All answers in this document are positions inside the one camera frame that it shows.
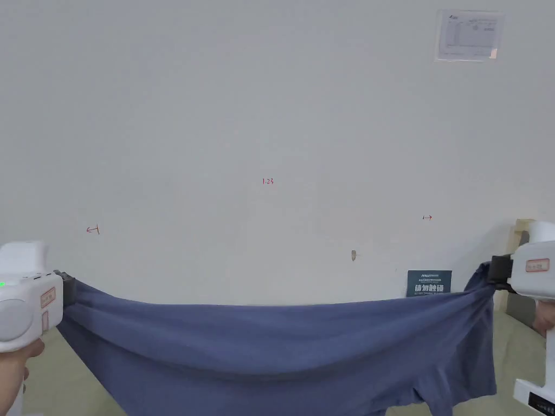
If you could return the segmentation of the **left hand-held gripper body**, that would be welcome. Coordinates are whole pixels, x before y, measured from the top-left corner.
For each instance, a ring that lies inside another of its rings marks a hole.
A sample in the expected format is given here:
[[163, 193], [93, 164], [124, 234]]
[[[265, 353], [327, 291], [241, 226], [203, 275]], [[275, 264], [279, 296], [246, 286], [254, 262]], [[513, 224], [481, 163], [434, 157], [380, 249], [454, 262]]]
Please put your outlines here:
[[64, 276], [46, 269], [43, 242], [1, 246], [1, 353], [20, 350], [63, 317]]

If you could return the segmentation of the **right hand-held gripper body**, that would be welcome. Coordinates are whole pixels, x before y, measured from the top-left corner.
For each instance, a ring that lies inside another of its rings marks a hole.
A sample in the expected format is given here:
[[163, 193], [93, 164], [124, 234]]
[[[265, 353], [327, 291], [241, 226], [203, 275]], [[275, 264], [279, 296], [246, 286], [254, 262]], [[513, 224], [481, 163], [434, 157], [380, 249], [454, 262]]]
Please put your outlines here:
[[[518, 295], [534, 300], [554, 300], [554, 224], [532, 221], [528, 234], [528, 242], [513, 254], [492, 257], [489, 281], [507, 282]], [[517, 379], [513, 397], [542, 415], [554, 415], [554, 330], [546, 336], [544, 385]]]

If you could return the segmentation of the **person's right hand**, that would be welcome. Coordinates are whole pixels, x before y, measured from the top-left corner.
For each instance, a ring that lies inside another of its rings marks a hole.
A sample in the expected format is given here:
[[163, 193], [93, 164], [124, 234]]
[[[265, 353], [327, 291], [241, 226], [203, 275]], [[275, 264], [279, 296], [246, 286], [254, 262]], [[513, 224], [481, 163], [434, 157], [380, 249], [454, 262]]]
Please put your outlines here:
[[554, 328], [554, 301], [535, 300], [535, 315], [532, 328], [546, 338], [547, 332]]

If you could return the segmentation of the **person's left hand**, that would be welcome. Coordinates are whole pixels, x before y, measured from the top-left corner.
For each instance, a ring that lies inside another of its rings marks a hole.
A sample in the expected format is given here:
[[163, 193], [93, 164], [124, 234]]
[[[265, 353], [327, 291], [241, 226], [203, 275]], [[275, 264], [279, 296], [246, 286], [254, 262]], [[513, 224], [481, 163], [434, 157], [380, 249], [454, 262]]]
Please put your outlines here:
[[1, 353], [1, 415], [7, 415], [22, 383], [29, 376], [27, 360], [39, 356], [43, 351], [44, 343], [38, 339], [17, 351]]

